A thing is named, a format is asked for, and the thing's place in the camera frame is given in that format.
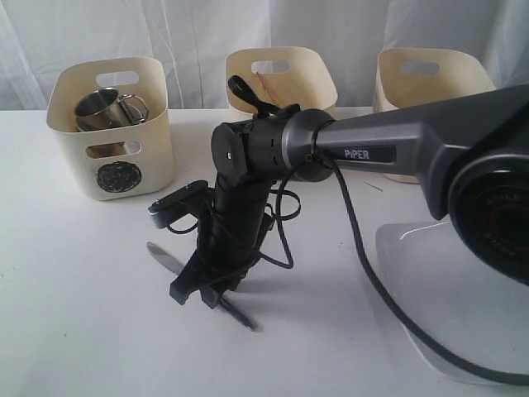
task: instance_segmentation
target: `clear acrylic stand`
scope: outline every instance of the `clear acrylic stand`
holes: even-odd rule
[[[529,287],[485,265],[450,222],[383,225],[376,244],[386,288],[438,342],[481,366],[529,373]],[[434,369],[457,381],[492,383],[408,335]]]

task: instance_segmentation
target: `metal cup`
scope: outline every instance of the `metal cup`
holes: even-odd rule
[[[144,112],[133,112],[131,105],[126,102],[130,98],[138,100]],[[141,97],[133,93],[120,95],[117,89],[109,87],[101,88],[81,99],[74,114],[77,129],[82,132],[141,124],[147,120],[149,109]]]

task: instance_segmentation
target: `cream plastic basket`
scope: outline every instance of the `cream plastic basket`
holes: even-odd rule
[[[285,61],[288,70],[278,73],[254,73],[255,62]],[[257,96],[280,108],[299,103],[301,109],[317,108],[332,113],[338,94],[321,56],[302,47],[273,47],[240,50],[226,60],[226,91],[230,108],[242,117],[251,118],[256,109],[233,95],[228,79],[240,75]]]
[[[385,112],[495,90],[473,56],[455,50],[393,48],[379,55],[374,110]],[[405,175],[386,175],[417,183]]]
[[[101,74],[136,72],[137,83],[113,85],[120,93],[145,100],[150,114],[136,126],[77,132],[74,107],[85,95],[101,88]],[[47,123],[59,142],[81,190],[97,200],[117,199],[162,189],[174,177],[173,149],[167,112],[167,87],[162,64],[145,57],[99,60],[75,65],[58,78],[48,107]],[[89,147],[135,143],[139,151],[90,156]]]

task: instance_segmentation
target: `white backdrop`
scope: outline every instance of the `white backdrop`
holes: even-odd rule
[[[527,0],[0,0],[0,109],[44,109],[57,76],[88,60],[164,64],[172,108],[224,108],[225,59],[242,48],[319,52],[339,105],[370,105],[377,54],[449,48],[499,86],[529,83]]]

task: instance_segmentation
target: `knife blade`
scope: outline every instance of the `knife blade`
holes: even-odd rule
[[[172,273],[178,275],[182,269],[183,264],[168,252],[166,252],[162,247],[154,244],[153,242],[147,242],[147,251],[150,255],[155,258],[158,263],[160,263],[165,269],[171,271]],[[209,285],[203,286],[202,288],[211,289]],[[229,313],[235,320],[244,325],[250,331],[255,331],[258,329],[258,325],[250,320],[248,316],[242,313],[236,306],[233,305],[228,299],[221,297],[218,301],[219,306],[221,306],[227,313]]]

